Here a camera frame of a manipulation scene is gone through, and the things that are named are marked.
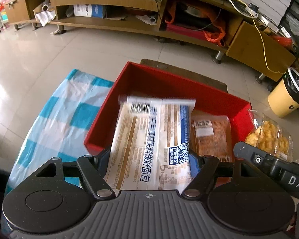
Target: roll of foil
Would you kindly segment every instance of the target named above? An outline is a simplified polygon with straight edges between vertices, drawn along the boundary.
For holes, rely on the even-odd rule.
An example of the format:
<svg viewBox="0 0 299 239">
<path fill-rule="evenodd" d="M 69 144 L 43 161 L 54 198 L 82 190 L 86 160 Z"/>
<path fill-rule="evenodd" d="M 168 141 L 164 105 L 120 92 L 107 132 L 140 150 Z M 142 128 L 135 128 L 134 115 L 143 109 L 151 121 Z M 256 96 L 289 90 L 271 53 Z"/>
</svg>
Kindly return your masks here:
<svg viewBox="0 0 299 239">
<path fill-rule="evenodd" d="M 50 8 L 51 8 L 50 0 L 45 0 L 43 2 L 41 11 L 44 12 L 44 11 L 47 11 L 48 9 L 50 9 Z"/>
<path fill-rule="evenodd" d="M 156 23 L 157 22 L 157 16 L 150 16 L 150 21 L 152 23 Z"/>
</svg>

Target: yellow cable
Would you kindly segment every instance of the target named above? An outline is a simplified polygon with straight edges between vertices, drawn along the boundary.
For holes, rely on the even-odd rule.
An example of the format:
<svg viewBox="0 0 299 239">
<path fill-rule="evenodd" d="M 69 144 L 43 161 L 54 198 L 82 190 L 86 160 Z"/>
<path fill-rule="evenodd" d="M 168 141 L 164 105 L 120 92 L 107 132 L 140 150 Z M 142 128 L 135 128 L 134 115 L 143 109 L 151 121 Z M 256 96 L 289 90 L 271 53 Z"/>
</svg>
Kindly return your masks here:
<svg viewBox="0 0 299 239">
<path fill-rule="evenodd" d="M 255 25 L 256 29 L 258 30 L 259 35 L 260 35 L 260 37 L 261 37 L 261 39 L 262 39 L 262 45 L 263 45 L 263 47 L 264 47 L 264 56 L 265 56 L 265 62 L 266 62 L 266 67 L 267 67 L 267 69 L 268 69 L 270 72 L 272 72 L 272 73 L 284 74 L 284 72 L 279 72 L 279 71 L 278 71 L 278 72 L 275 72 L 275 71 L 269 69 L 268 64 L 267 64 L 267 58 L 266 58 L 265 43 L 264 43 L 264 40 L 263 40 L 263 38 L 262 38 L 262 34 L 260 33 L 260 30 L 257 28 L 254 19 L 253 19 L 253 22 L 254 22 L 254 25 Z"/>
<path fill-rule="evenodd" d="M 242 0 L 236 0 L 236 1 L 239 1 L 240 3 L 242 3 L 242 4 L 246 5 L 246 6 L 248 6 L 248 5 L 247 5 L 245 2 L 243 2 Z M 263 40 L 263 38 L 262 38 L 262 34 L 261 34 L 260 30 L 258 29 L 258 27 L 257 27 L 256 22 L 255 22 L 254 19 L 253 19 L 253 22 L 254 22 L 255 28 L 257 29 L 257 31 L 258 31 L 258 33 L 259 33 L 259 35 L 260 35 L 260 38 L 262 39 L 262 45 L 263 45 L 263 48 L 264 48 L 264 57 L 265 57 L 265 63 L 266 63 L 266 67 L 267 67 L 267 69 L 268 69 L 270 72 L 272 72 L 272 73 L 284 74 L 284 72 L 279 72 L 279 71 L 275 72 L 275 71 L 271 70 L 271 69 L 268 67 L 267 57 L 266 57 L 266 49 L 265 49 L 265 42 L 264 42 L 264 40 Z"/>
<path fill-rule="evenodd" d="M 242 0 L 235 0 L 235 1 L 238 1 L 238 2 L 240 2 L 240 3 L 242 3 L 242 4 L 246 5 L 246 6 L 248 6 L 248 4 L 246 4 L 246 3 L 245 3 L 244 1 L 242 1 Z M 254 22 L 255 28 L 257 29 L 257 31 L 258 31 L 258 33 L 259 33 L 259 35 L 260 35 L 260 38 L 262 39 L 262 45 L 263 45 L 263 48 L 264 48 L 264 57 L 265 57 L 265 63 L 266 63 L 266 67 L 267 67 L 267 69 L 268 69 L 270 72 L 272 72 L 272 73 L 284 74 L 283 72 L 279 72 L 279 71 L 278 71 L 278 72 L 275 72 L 275 71 L 271 70 L 271 69 L 268 67 L 267 57 L 266 57 L 266 49 L 265 49 L 265 42 L 264 42 L 264 40 L 263 40 L 263 38 L 262 38 L 262 34 L 261 34 L 260 30 L 258 29 L 258 27 L 257 27 L 256 22 L 255 22 L 254 19 L 253 19 L 253 22 Z"/>
</svg>

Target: yellow snack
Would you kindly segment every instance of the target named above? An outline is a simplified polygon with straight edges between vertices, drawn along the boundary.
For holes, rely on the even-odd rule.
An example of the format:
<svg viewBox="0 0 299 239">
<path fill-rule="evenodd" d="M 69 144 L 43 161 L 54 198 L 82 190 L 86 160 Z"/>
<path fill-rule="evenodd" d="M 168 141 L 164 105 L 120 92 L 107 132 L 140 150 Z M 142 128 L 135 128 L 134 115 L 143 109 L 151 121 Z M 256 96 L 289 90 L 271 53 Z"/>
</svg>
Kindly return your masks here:
<svg viewBox="0 0 299 239">
<path fill-rule="evenodd" d="M 289 133 L 274 120 L 255 110 L 250 110 L 250 116 L 258 128 L 249 133 L 245 142 L 275 157 L 292 162 L 292 138 Z"/>
</svg>

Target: blue and white plastic bag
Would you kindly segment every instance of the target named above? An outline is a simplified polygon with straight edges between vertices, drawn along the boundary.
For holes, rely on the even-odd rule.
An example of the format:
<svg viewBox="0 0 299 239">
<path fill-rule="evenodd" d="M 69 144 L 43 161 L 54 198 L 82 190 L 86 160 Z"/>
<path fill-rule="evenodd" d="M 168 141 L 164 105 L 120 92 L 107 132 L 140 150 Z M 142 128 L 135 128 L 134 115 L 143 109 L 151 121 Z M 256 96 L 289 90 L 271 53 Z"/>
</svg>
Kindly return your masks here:
<svg viewBox="0 0 299 239">
<path fill-rule="evenodd" d="M 114 191 L 175 190 L 191 182 L 189 119 L 195 100 L 127 97 L 104 179 Z"/>
</svg>

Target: wooden tv cabinet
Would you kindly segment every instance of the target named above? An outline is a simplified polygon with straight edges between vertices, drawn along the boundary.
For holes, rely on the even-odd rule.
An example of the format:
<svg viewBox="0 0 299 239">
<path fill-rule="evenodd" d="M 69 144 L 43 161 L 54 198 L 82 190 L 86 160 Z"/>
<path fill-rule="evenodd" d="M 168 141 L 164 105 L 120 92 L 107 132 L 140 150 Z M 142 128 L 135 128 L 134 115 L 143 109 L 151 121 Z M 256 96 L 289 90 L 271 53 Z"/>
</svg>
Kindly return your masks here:
<svg viewBox="0 0 299 239">
<path fill-rule="evenodd" d="M 4 5 L 9 22 L 18 26 L 21 23 L 32 23 L 36 27 L 36 19 L 33 9 L 40 5 L 44 0 L 14 0 Z M 292 65 L 295 57 L 284 47 L 274 41 L 271 37 L 262 33 L 268 66 L 271 70 L 281 73 L 272 73 L 266 68 L 263 44 L 259 33 L 253 26 L 252 20 L 239 14 L 233 6 L 223 0 L 198 0 L 222 8 L 221 15 L 227 21 L 226 36 L 224 38 L 225 47 L 217 46 L 208 41 L 188 37 L 182 34 L 166 31 L 161 18 L 164 17 L 165 7 L 168 0 L 162 0 L 156 3 L 155 0 L 50 0 L 56 11 L 56 19 L 51 24 L 58 26 L 60 33 L 64 26 L 82 27 L 82 28 L 99 28 L 112 29 L 118 31 L 143 33 L 152 36 L 170 38 L 183 42 L 188 42 L 203 47 L 208 47 L 218 51 L 215 58 L 216 62 L 225 54 L 232 57 L 254 69 L 265 76 L 278 81 L 288 67 Z M 125 20 L 109 20 L 90 17 L 69 17 L 65 15 L 68 5 L 72 4 L 99 4 L 114 5 L 131 8 L 146 9 L 158 12 L 156 25 L 148 25 L 136 17 L 130 16 Z"/>
</svg>

